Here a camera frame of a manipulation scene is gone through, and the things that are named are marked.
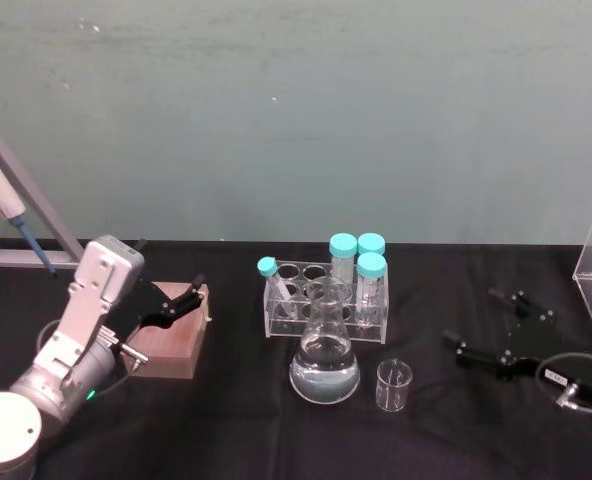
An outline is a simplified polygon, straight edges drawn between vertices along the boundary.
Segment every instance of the water in flask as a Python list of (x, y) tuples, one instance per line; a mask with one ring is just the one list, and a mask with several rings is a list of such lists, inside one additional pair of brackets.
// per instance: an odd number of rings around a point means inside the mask
[(326, 277), (308, 288), (310, 319), (290, 367), (294, 390), (313, 403), (349, 398), (360, 381), (356, 355), (343, 322), (346, 285)]

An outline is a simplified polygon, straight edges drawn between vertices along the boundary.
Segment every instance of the wooden block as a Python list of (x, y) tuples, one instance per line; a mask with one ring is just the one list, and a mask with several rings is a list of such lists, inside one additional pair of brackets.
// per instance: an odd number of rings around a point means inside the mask
[[(172, 299), (183, 294), (189, 286), (187, 283), (154, 283)], [(170, 328), (144, 327), (130, 337), (127, 343), (149, 357), (149, 362), (134, 376), (182, 379), (194, 376), (205, 329), (211, 321), (207, 285), (203, 285), (199, 292), (204, 296), (201, 306), (176, 320)], [(132, 360), (123, 355), (123, 361), (130, 365)]]

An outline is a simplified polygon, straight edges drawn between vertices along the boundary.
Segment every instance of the conical flask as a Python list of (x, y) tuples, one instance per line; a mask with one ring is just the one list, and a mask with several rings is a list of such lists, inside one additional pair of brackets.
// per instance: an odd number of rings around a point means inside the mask
[(332, 277), (318, 278), (306, 289), (309, 321), (289, 370), (294, 390), (313, 403), (332, 404), (349, 398), (360, 371), (343, 320), (349, 286)]

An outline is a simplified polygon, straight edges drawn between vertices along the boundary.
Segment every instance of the metal stand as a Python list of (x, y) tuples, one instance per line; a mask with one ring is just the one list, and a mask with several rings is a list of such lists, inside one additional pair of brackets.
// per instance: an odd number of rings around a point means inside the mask
[[(31, 205), (49, 227), (65, 251), (46, 251), (56, 268), (76, 268), (83, 256), (83, 247), (43, 196), (14, 151), (0, 135), (0, 167), (21, 197)], [(42, 268), (43, 264), (32, 250), (0, 249), (0, 267)]]

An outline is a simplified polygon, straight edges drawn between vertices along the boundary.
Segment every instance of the test tube rack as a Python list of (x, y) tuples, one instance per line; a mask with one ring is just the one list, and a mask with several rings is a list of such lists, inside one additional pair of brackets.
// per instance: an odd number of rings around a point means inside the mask
[[(292, 296), (289, 300), (283, 300), (276, 289), (265, 283), (263, 295), (265, 336), (269, 337), (300, 337), (305, 331), (305, 326), (311, 311), (311, 302), (307, 298), (307, 286), (320, 281), (325, 276), (330, 276), (330, 263), (290, 262), (276, 260), (278, 273), (285, 281), (287, 289)], [(385, 274), (385, 288), (377, 305), (380, 323), (377, 325), (362, 326), (355, 320), (356, 316), (356, 283), (357, 274), (354, 266), (354, 278), (348, 285), (346, 299), (343, 302), (343, 319), (347, 327), (347, 333), (351, 340), (365, 342), (385, 343), (387, 334), (387, 312), (389, 310), (389, 282)], [(285, 304), (291, 304), (295, 310), (295, 318), (290, 317), (284, 308)]]

